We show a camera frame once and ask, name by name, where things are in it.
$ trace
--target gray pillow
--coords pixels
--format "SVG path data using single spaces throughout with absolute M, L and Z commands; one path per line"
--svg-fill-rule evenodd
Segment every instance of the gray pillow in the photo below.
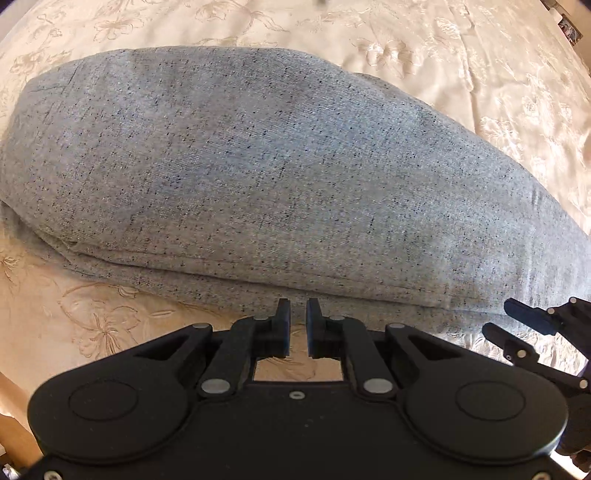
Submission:
M 314 295 L 441 331 L 591 295 L 589 238 L 524 168 L 297 51 L 116 50 L 36 77 L 0 198 L 69 268 L 233 311 Z

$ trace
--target cream bedspread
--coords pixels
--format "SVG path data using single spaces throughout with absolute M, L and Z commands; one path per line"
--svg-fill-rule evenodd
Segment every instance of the cream bedspread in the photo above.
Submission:
M 591 79 L 538 0 L 41 0 L 0 43 L 0 133 L 28 79 L 101 51 L 167 45 L 292 48 L 378 76 L 521 163 L 591 231 Z M 81 281 L 28 254 L 0 222 L 0 402 L 23 423 L 28 396 L 54 374 L 232 320 Z M 546 364 L 581 369 L 564 339 L 524 338 Z M 481 336 L 447 339 L 499 358 Z M 265 378 L 336 378 L 335 362 L 306 357 L 302 327 L 293 345 L 291 359 L 265 362 Z

